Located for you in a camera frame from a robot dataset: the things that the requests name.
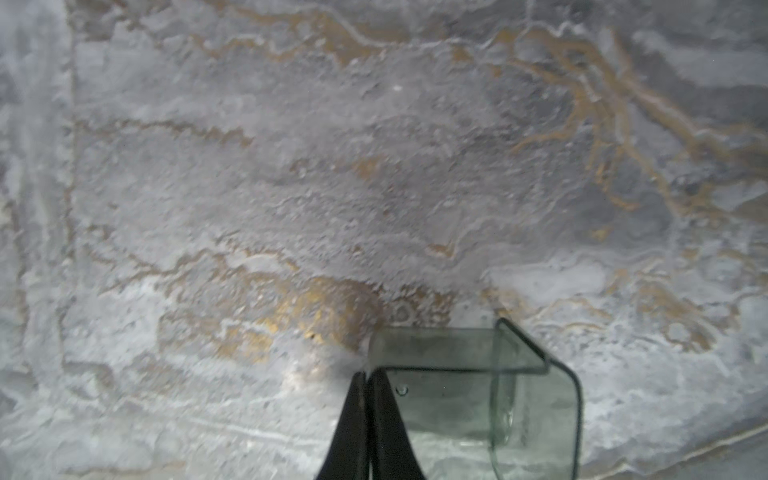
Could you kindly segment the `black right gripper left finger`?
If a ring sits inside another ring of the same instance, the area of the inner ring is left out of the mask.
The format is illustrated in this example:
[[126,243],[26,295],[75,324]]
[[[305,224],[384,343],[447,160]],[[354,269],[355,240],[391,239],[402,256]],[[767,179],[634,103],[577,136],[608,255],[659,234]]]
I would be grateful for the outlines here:
[[366,374],[353,375],[318,480],[369,478]]

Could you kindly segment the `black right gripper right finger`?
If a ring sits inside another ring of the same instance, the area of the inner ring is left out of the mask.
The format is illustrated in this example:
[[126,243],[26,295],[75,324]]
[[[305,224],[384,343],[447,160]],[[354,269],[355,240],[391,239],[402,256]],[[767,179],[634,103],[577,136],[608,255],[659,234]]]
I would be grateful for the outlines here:
[[367,380],[367,420],[371,478],[425,480],[383,369],[374,370]]

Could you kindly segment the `green transparent tray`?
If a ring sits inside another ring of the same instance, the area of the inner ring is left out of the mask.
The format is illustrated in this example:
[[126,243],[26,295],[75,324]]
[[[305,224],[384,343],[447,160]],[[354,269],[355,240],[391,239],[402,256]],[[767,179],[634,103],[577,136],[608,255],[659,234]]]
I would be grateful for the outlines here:
[[580,381],[509,320],[385,327],[368,359],[387,372],[426,479],[577,478]]

